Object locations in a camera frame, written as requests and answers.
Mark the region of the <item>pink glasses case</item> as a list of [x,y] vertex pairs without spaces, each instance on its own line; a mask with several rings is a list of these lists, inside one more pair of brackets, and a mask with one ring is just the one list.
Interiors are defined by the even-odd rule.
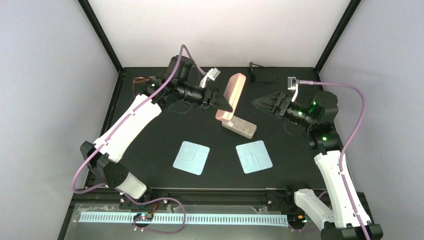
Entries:
[[232,119],[240,100],[246,78],[247,77],[242,73],[236,73],[230,77],[223,95],[228,100],[232,111],[217,110],[215,118],[218,121],[223,122]]

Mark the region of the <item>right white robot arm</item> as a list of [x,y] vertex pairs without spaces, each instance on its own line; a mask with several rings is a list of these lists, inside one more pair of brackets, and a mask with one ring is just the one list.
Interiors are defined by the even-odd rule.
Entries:
[[305,183],[288,185],[285,204],[302,209],[320,231],[323,240],[380,240],[384,233],[363,207],[353,185],[342,152],[342,142],[334,127],[338,98],[329,91],[318,91],[309,106],[293,101],[285,92],[257,98],[252,104],[259,110],[304,127],[309,146],[317,151],[317,165],[331,203],[328,206]]

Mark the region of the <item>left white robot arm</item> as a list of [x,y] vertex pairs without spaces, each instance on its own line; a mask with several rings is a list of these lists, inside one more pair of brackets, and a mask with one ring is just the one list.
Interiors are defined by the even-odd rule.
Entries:
[[175,102],[183,101],[204,110],[233,110],[229,99],[213,83],[221,72],[214,67],[206,72],[199,84],[189,85],[187,81],[194,67],[195,62],[191,58],[176,55],[159,75],[135,77],[134,83],[141,87],[130,107],[93,143],[85,141],[81,144],[80,151],[86,166],[105,186],[135,200],[145,194],[147,186],[120,160],[139,133]]

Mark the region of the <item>grey glasses case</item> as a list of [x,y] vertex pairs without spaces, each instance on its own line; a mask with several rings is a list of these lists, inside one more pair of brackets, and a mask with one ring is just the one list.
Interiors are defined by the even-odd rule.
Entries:
[[249,122],[247,120],[244,120],[235,115],[230,120],[222,121],[221,125],[224,128],[234,133],[237,133],[247,139],[252,139],[257,131],[256,124]]

